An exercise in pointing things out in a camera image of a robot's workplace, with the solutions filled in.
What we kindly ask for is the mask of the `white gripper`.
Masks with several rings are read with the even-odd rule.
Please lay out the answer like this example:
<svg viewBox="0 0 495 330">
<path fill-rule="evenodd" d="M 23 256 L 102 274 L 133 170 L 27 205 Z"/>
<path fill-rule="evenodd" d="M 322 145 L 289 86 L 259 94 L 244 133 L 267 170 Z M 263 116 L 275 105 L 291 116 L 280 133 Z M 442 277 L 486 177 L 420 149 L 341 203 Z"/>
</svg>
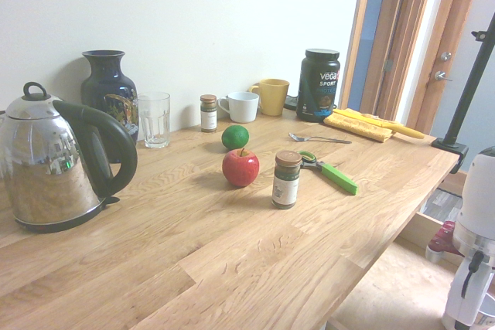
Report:
<svg viewBox="0 0 495 330">
<path fill-rule="evenodd" d="M 462 296 L 469 264 L 461 263 L 451 284 L 442 323 L 446 329 L 494 329 L 494 296 L 488 292 L 494 276 L 492 267 L 482 264 L 473 273 Z"/>
</svg>

